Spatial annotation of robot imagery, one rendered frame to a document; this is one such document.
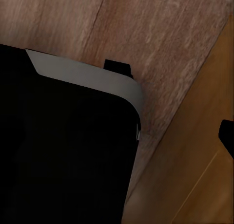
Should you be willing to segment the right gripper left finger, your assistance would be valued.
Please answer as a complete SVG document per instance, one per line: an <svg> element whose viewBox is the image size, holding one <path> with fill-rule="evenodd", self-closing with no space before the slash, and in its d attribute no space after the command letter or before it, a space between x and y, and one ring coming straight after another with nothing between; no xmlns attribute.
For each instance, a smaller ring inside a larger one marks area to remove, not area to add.
<svg viewBox="0 0 234 224"><path fill-rule="evenodd" d="M21 120L0 125L0 178L25 139Z"/></svg>

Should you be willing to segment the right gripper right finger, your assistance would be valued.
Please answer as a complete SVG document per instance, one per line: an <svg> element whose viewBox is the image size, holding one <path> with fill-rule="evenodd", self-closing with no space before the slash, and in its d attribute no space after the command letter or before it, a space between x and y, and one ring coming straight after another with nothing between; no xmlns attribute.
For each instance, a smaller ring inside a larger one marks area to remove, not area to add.
<svg viewBox="0 0 234 224"><path fill-rule="evenodd" d="M223 120L218 137L234 159L234 122Z"/></svg>

